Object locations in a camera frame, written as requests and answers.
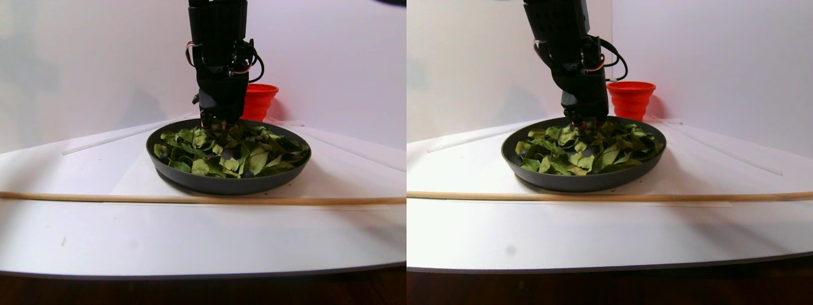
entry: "white surface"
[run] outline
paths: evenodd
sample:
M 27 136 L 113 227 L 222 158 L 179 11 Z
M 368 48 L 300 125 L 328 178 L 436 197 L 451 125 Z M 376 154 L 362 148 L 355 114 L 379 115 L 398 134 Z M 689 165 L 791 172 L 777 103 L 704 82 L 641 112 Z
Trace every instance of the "white surface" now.
M 527 124 L 517 124 L 519 129 Z M 813 190 L 813 159 L 670 125 L 737 151 L 754 168 L 651 123 L 667 137 L 652 172 L 608 194 L 742 194 Z M 500 155 L 509 135 L 427 154 L 411 143 L 409 190 L 546 192 L 521 183 Z M 407 200 L 407 267 L 462 272 L 703 264 L 813 251 L 813 203 L 487 203 Z
M 805 0 L 614 0 L 613 38 L 630 80 L 658 86 L 649 112 L 813 157 L 811 11 Z
M 122 129 L 0 155 L 0 189 L 183 195 L 163 182 L 150 133 L 61 155 Z M 402 151 L 310 130 L 380 158 Z M 403 196 L 406 174 L 308 136 L 311 161 L 286 197 Z M 232 207 L 0 200 L 0 271 L 62 276 L 318 272 L 406 260 L 406 207 Z
M 612 41 L 612 2 L 587 7 L 590 33 Z M 406 26 L 410 142 L 562 113 L 523 1 L 410 0 Z
M 0 153 L 197 111 L 188 5 L 0 1 Z M 372 0 L 248 7 L 246 40 L 267 65 L 260 82 L 280 87 L 275 117 L 403 149 L 406 10 Z

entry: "wooden floor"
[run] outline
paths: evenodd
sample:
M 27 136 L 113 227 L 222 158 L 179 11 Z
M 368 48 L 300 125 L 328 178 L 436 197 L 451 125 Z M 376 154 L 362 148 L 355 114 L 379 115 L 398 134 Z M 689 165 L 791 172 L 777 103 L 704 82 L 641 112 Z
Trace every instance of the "wooden floor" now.
M 0 304 L 406 304 L 405 268 L 327 276 L 174 281 L 0 277 Z
M 79 281 L 0 277 L 0 304 L 813 304 L 813 257 L 706 268 Z
M 813 304 L 813 258 L 631 272 L 409 273 L 410 304 Z

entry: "wire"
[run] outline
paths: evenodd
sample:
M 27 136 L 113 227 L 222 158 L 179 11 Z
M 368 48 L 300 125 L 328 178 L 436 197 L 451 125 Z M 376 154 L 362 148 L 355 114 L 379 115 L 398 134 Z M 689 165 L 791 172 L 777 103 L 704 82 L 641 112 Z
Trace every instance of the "wire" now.
M 618 54 L 618 50 L 617 50 L 617 49 L 616 49 L 616 48 L 615 48 L 615 47 L 614 47 L 614 46 L 613 46 L 613 45 L 612 45 L 610 42 L 608 42 L 608 41 L 606 41 L 606 40 L 604 40 L 604 39 L 601 39 L 601 38 L 599 38 L 599 41 L 602 43 L 602 46 L 603 46 L 605 49 L 607 49 L 607 50 L 609 50 L 610 52 L 612 52 L 612 54 L 615 54 L 615 57 L 616 57 L 616 59 L 615 59 L 615 62 L 614 62 L 614 63 L 611 63 L 611 64 L 609 64 L 609 65 L 605 65 L 605 67 L 612 67 L 612 66 L 614 66 L 616 63 L 618 63 L 618 61 L 619 61 L 619 60 L 620 60 L 620 61 L 621 61 L 621 63 L 624 65 L 624 74 L 623 74 L 621 77 L 616 78 L 616 79 L 607 78 L 607 79 L 605 79 L 605 81 L 621 81 L 621 80 L 623 80 L 624 78 L 626 78 L 626 77 L 627 77 L 627 75 L 629 74 L 629 67 L 627 66 L 627 61 L 626 61 L 626 60 L 624 60 L 624 57 L 622 57 L 622 56 L 621 56 L 621 54 Z
M 255 50 L 254 48 L 252 48 L 252 50 L 254 51 L 254 57 L 257 59 L 257 61 L 259 61 L 260 70 L 259 70 L 259 76 L 257 76 L 257 78 L 255 78 L 255 79 L 249 81 L 250 83 L 253 83 L 255 81 L 259 81 L 260 78 L 263 78 L 263 74 L 265 74 L 265 63 L 263 63 L 263 59 L 261 59 L 259 57 L 259 55 L 257 54 L 257 50 Z
M 192 63 L 192 58 L 189 56 L 189 46 L 195 46 L 191 41 L 186 43 L 186 62 L 189 63 L 189 66 L 194 67 L 194 63 Z

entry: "white table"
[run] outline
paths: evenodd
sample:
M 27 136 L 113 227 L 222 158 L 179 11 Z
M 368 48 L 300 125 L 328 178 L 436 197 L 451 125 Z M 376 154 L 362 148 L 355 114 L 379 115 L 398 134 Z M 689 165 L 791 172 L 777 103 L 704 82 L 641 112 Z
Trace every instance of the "white table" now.
M 500 146 L 534 122 L 407 147 L 415 191 L 547 193 L 506 165 Z M 600 194 L 743 194 L 813 190 L 813 160 L 685 125 L 658 166 Z M 432 153 L 431 146 L 500 135 Z M 799 131 L 799 141 L 808 136 Z M 714 143 L 760 167 L 698 142 Z M 813 203 L 518 203 L 407 200 L 407 268 L 430 272 L 575 272 L 729 264 L 813 251 Z
M 271 197 L 404 196 L 405 152 L 315 129 L 289 128 L 311 161 Z M 0 155 L 0 190 L 185 195 L 160 179 L 151 132 L 69 155 L 68 148 L 139 127 Z M 0 200 L 0 272 L 38 277 L 244 277 L 403 265 L 406 206 L 269 207 Z

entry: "red collapsible cup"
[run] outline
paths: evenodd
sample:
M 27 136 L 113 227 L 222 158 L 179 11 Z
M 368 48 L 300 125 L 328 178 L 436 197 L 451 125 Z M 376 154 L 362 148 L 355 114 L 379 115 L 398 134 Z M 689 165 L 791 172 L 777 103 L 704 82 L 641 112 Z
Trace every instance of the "red collapsible cup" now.
M 655 91 L 655 84 L 645 81 L 618 81 L 607 83 L 615 115 L 633 119 L 644 120 L 646 105 L 650 103 L 650 96 Z
M 268 108 L 271 106 L 271 100 L 280 89 L 274 85 L 268 84 L 249 84 L 246 90 L 246 103 L 243 106 L 243 116 L 241 119 L 246 120 L 265 120 L 268 114 Z

